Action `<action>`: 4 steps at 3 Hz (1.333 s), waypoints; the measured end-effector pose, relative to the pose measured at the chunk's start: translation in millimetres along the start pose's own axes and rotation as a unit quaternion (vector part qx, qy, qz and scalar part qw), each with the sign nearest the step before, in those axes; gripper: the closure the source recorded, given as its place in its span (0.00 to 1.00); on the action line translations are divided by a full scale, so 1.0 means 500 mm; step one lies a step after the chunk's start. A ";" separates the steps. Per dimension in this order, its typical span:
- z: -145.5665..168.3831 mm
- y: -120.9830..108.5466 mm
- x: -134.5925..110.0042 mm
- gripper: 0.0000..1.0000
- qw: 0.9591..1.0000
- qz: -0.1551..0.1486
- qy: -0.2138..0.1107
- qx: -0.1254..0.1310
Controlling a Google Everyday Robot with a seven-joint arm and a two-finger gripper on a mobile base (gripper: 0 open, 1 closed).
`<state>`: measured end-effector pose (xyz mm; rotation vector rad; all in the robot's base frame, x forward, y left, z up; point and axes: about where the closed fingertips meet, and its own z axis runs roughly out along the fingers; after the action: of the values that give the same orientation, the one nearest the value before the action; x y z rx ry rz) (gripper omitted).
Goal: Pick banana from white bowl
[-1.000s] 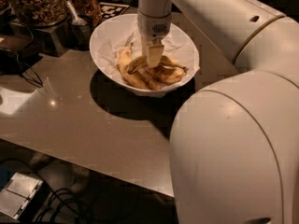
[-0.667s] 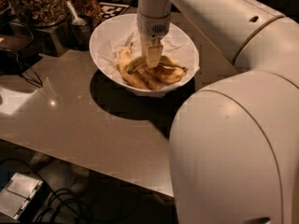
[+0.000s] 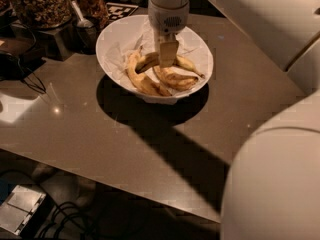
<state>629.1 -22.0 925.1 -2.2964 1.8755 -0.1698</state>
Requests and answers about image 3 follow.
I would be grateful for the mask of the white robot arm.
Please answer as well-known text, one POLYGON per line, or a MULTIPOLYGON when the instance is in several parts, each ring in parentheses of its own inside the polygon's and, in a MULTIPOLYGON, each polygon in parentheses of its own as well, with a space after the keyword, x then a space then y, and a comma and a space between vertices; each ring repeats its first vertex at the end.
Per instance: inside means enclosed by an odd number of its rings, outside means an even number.
MULTIPOLYGON (((243 97, 267 116, 228 171, 221 240, 320 240, 320 0, 208 0, 273 64, 243 97)), ((149 0, 160 59, 186 25, 189 0, 149 0)))

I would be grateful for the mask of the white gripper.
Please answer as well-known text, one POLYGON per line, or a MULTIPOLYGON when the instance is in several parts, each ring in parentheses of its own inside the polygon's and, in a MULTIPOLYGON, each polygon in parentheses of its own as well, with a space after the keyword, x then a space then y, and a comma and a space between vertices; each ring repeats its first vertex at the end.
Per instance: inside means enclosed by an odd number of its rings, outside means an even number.
POLYGON ((156 5, 152 0, 149 1, 148 17, 154 29, 154 46, 159 52, 159 63, 162 68, 171 67, 174 63, 179 42, 171 33, 179 33, 185 28, 188 14, 189 4, 178 8, 165 8, 156 5))

